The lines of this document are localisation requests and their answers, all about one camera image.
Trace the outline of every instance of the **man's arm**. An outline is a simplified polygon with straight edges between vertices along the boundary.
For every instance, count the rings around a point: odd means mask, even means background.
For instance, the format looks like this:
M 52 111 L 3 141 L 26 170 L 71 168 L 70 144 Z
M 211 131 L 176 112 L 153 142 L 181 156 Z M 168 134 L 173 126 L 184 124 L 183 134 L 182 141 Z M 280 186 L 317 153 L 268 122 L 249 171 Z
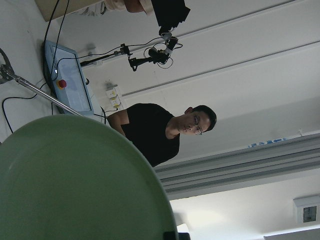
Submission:
M 117 111 L 117 112 L 111 114 L 110 116 L 107 117 L 107 120 L 108 120 L 110 126 L 114 130 L 117 130 L 123 136 L 126 136 L 125 132 L 122 130 L 122 127 L 121 127 L 122 124 L 129 123 L 128 113 L 127 113 L 126 109 L 121 110 L 121 111 Z
M 139 0 L 124 0 L 124 4 L 129 13 L 140 13 L 145 11 Z

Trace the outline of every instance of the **green round object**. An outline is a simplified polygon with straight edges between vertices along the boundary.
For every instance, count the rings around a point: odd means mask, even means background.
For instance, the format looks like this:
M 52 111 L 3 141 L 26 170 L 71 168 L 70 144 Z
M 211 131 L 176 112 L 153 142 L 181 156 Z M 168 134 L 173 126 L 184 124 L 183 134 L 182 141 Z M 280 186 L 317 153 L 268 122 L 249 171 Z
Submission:
M 80 116 L 21 127 L 0 145 L 0 239 L 177 238 L 172 209 L 144 156 Z

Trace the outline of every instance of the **black hair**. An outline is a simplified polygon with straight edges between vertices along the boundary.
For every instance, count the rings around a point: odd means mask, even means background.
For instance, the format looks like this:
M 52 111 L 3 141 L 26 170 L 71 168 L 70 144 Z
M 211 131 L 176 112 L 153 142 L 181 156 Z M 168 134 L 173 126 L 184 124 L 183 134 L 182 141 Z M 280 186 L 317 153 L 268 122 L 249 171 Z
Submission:
M 208 115 L 208 117 L 210 119 L 210 126 L 204 132 L 212 130 L 217 123 L 216 113 L 210 107 L 208 107 L 206 105 L 196 106 L 195 108 L 192 109 L 192 112 L 204 112 L 205 114 Z

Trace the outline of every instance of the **black t-shirt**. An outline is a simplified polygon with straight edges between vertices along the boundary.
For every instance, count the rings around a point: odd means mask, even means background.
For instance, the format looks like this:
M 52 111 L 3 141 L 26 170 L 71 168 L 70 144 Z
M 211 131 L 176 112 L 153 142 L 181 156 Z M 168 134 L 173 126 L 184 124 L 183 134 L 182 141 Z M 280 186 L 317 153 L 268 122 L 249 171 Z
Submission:
M 129 139 L 154 167 L 179 152 L 180 135 L 167 139 L 166 126 L 173 115 L 153 103 L 137 103 L 127 108 L 129 124 L 121 125 Z

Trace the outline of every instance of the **blue tablet device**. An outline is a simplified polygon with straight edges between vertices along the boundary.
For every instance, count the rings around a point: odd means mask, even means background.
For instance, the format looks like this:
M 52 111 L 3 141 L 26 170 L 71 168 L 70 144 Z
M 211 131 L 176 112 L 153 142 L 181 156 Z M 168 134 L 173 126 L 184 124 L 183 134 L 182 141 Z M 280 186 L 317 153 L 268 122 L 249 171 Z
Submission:
M 82 115 L 93 115 L 93 106 L 88 94 L 77 52 L 55 42 L 45 41 L 47 64 L 46 81 L 55 97 Z M 58 107 L 60 113 L 71 114 Z

